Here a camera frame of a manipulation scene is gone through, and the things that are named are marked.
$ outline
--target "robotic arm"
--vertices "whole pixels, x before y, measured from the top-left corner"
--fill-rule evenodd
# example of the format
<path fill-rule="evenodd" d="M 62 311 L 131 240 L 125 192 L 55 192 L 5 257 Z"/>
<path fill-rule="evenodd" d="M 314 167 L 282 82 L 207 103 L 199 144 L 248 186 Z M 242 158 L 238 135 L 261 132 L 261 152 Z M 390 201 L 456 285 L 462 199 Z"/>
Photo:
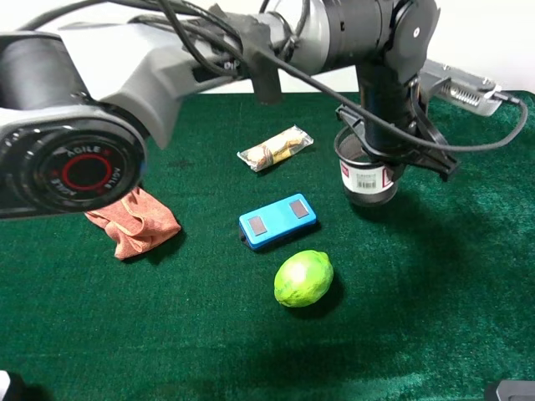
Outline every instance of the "robotic arm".
<path fill-rule="evenodd" d="M 273 104 L 282 97 L 279 69 L 338 99 L 338 116 L 362 154 L 389 171 L 395 185 L 363 195 L 368 205 L 394 196 L 407 165 L 447 180 L 459 165 L 451 152 L 503 146 L 526 123 L 525 104 L 492 81 L 427 60 L 440 15 L 434 0 L 305 0 L 295 30 L 283 11 L 113 3 L 163 10 L 166 18 L 0 34 L 0 220 L 117 201 L 144 173 L 145 141 L 169 144 L 188 96 L 250 79 L 258 100 Z M 198 18 L 180 23 L 177 9 Z M 357 70 L 361 105 L 311 78 L 349 66 Z M 427 118 L 434 96 L 485 116 L 507 101 L 522 107 L 522 118 L 499 143 L 450 146 Z"/>

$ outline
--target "plastic wrapper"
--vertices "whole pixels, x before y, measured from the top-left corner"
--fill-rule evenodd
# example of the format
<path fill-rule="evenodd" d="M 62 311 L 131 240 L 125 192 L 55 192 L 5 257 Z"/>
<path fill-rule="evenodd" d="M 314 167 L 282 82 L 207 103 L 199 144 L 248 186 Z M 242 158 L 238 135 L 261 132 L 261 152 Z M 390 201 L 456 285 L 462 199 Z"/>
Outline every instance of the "plastic wrapper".
<path fill-rule="evenodd" d="M 258 172 L 292 157 L 313 143 L 306 132 L 294 125 L 260 145 L 239 152 L 237 157 Z"/>

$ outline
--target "orange cloth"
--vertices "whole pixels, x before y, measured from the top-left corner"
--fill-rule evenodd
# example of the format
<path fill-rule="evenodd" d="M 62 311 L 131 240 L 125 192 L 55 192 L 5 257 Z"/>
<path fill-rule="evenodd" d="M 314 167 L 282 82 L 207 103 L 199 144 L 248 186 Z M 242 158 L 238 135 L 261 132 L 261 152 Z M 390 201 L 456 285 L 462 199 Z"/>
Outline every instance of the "orange cloth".
<path fill-rule="evenodd" d="M 117 242 L 115 257 L 121 261 L 154 249 L 181 230 L 171 211 L 141 188 L 85 216 Z"/>

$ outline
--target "white wall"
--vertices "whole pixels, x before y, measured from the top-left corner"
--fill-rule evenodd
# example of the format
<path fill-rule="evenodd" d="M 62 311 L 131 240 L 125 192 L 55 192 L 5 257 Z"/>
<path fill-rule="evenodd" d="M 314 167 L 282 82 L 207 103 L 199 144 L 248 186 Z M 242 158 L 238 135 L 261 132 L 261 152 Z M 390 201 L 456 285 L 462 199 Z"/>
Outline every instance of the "white wall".
<path fill-rule="evenodd" d="M 209 7 L 216 0 L 192 0 Z M 296 10 L 301 0 L 293 0 Z M 69 0 L 18 0 L 3 6 L 0 31 L 17 28 L 34 16 Z M 219 0 L 229 12 L 255 13 L 262 0 Z M 429 58 L 495 79 L 504 89 L 535 93 L 535 2 L 533 0 L 441 0 L 441 20 L 431 42 Z M 74 21 L 125 22 L 144 11 L 114 4 L 93 6 L 50 23 L 45 30 Z M 287 92 L 314 91 L 281 73 Z M 353 69 L 324 74 L 319 79 L 338 91 L 355 91 Z M 251 92 L 249 82 L 214 92 Z"/>

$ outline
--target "red ring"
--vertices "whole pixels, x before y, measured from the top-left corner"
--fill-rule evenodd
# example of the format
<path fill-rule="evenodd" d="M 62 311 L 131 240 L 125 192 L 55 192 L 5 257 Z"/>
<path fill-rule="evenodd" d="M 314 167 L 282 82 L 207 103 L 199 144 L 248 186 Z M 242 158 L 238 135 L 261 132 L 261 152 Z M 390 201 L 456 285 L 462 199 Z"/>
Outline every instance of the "red ring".
<path fill-rule="evenodd" d="M 87 159 L 96 159 L 102 161 L 106 166 L 106 177 L 99 181 L 98 184 L 91 185 L 91 186 L 79 186 L 75 185 L 71 182 L 69 179 L 69 170 L 70 168 L 78 163 L 81 160 L 87 160 Z M 102 156 L 99 155 L 78 155 L 74 157 L 73 159 L 69 160 L 69 162 L 63 167 L 63 170 L 61 172 L 61 177 L 64 180 L 64 183 L 73 188 L 74 190 L 96 190 L 97 188 L 100 188 L 102 185 L 104 185 L 106 182 L 108 182 L 111 178 L 111 164 L 110 162 L 105 159 Z"/>

